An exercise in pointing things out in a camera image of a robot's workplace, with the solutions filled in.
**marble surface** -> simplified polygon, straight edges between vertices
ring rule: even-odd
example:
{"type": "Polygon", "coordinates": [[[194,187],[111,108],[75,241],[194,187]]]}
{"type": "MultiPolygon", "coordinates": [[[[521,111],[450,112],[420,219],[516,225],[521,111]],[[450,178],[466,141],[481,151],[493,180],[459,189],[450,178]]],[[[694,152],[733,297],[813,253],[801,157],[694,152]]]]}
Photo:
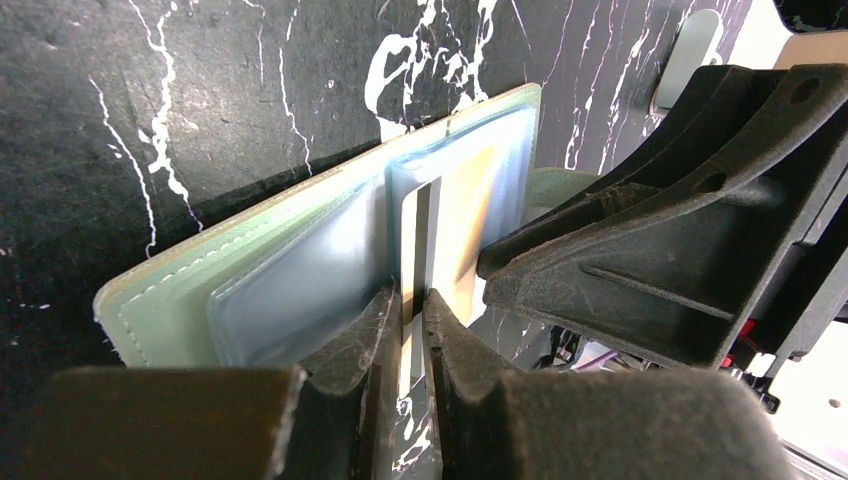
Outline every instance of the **marble surface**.
{"type": "MultiPolygon", "coordinates": [[[[381,140],[537,82],[537,165],[608,172],[703,8],[727,58],[749,1],[4,1],[0,423],[47,375],[117,363],[91,312],[110,278],[381,140]]],[[[514,352],[526,325],[499,322],[514,352]]]]}

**hole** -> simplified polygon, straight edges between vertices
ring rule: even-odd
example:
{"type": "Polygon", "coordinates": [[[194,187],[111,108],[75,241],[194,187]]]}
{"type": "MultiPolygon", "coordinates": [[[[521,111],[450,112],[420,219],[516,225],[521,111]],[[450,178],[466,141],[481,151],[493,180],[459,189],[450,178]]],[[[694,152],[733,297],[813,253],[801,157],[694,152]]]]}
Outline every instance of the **hole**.
{"type": "Polygon", "coordinates": [[[789,99],[789,103],[801,103],[807,101],[808,98],[812,97],[816,90],[819,89],[819,84],[821,81],[818,77],[808,78],[798,84],[795,87],[795,91],[792,92],[792,98],[789,99]]]}
{"type": "Polygon", "coordinates": [[[727,181],[727,175],[724,173],[714,173],[706,178],[695,187],[695,193],[713,193],[721,190],[724,182],[727,181]]]}

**purple cable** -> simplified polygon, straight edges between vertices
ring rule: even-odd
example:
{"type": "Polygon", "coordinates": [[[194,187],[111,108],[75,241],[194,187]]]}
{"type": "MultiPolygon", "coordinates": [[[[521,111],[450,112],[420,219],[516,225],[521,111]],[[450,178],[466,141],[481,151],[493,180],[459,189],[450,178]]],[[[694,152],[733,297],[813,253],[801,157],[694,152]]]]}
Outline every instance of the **purple cable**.
{"type": "Polygon", "coordinates": [[[616,355],[618,355],[618,352],[610,350],[609,352],[601,355],[600,357],[592,359],[589,362],[575,368],[574,371],[575,372],[586,372],[586,371],[590,370],[592,367],[597,367],[597,366],[603,365],[604,363],[607,362],[607,360],[611,360],[611,359],[615,358],[616,355]]]}

